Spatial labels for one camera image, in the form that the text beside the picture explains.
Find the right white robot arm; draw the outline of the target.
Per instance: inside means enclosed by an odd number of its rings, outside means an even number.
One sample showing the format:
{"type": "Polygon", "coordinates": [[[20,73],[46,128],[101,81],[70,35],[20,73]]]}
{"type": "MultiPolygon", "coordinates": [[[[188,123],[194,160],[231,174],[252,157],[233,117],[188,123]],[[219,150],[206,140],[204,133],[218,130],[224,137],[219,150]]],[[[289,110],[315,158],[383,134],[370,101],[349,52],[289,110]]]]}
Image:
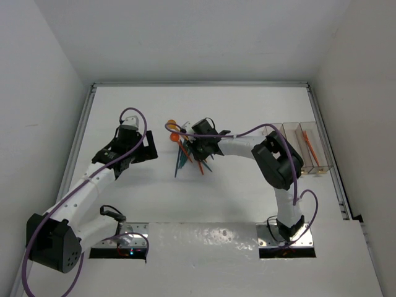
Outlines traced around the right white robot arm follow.
{"type": "Polygon", "coordinates": [[[227,130],[217,132],[207,119],[183,130],[189,134],[187,146],[197,161],[221,155],[244,157],[257,163],[275,192],[278,232],[285,241],[291,241],[304,224],[298,205],[298,178],[304,161],[283,134],[273,130],[266,136],[236,137],[227,130]]]}

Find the orange fork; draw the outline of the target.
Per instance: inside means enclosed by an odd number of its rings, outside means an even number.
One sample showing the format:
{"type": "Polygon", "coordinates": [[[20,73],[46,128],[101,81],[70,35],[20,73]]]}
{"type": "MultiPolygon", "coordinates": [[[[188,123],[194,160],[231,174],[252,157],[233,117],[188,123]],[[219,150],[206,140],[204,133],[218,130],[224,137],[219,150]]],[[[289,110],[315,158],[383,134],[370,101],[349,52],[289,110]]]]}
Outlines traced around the orange fork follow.
{"type": "Polygon", "coordinates": [[[307,144],[307,146],[309,148],[309,151],[310,151],[310,153],[311,153],[316,165],[320,166],[319,160],[318,160],[318,158],[316,156],[316,153],[315,153],[315,151],[313,149],[313,146],[312,146],[312,144],[311,144],[311,142],[309,140],[309,137],[308,137],[308,133],[306,131],[303,131],[303,137],[304,137],[304,140],[305,140],[305,142],[306,142],[306,144],[307,144]]]}

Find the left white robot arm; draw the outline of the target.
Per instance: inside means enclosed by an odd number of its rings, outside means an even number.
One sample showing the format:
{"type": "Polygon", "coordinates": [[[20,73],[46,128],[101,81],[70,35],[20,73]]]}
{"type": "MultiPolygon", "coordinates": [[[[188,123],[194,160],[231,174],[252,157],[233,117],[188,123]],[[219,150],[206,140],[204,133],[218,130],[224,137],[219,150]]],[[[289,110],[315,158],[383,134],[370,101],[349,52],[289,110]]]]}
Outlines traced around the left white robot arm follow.
{"type": "Polygon", "coordinates": [[[91,205],[131,164],[158,157],[151,131],[121,125],[112,141],[99,150],[77,184],[43,215],[27,222],[27,258],[58,272],[68,273],[82,254],[114,235],[125,216],[100,210],[96,219],[82,224],[91,205]]]}

